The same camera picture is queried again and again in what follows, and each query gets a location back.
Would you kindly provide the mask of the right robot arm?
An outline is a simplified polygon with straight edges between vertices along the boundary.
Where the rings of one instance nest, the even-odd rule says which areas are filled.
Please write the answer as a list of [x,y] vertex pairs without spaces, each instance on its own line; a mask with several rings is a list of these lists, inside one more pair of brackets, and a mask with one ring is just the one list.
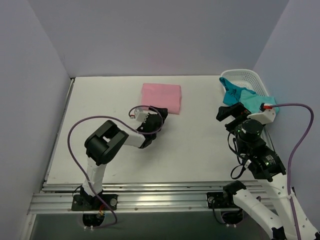
[[274,121],[275,109],[282,106],[262,103],[258,113],[251,113],[240,102],[219,107],[216,115],[219,122],[234,118],[225,125],[228,136],[233,138],[227,140],[233,142],[229,149],[240,160],[241,170],[249,170],[260,183],[275,211],[254,197],[238,176],[223,187],[222,200],[227,206],[245,211],[272,240],[318,240],[320,232],[306,216],[291,185],[292,160],[284,166],[262,139],[265,125]]

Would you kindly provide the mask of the pink t shirt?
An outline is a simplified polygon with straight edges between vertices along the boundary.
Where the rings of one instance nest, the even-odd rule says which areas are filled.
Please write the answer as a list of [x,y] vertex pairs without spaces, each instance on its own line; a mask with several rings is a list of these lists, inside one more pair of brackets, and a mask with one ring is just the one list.
[[141,89],[141,105],[166,108],[169,114],[180,114],[182,89],[177,84],[144,83]]

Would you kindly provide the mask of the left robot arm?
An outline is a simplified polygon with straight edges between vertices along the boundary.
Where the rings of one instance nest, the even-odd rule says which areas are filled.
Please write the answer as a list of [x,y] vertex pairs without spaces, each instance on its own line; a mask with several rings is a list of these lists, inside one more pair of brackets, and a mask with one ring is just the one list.
[[120,129],[114,121],[107,120],[85,141],[88,179],[81,186],[80,195],[88,209],[95,210],[100,206],[106,166],[115,158],[121,147],[144,149],[157,138],[157,133],[169,114],[168,109],[149,106],[148,110],[153,113],[145,112],[140,106],[129,114],[131,119],[141,123],[136,129],[125,131]]

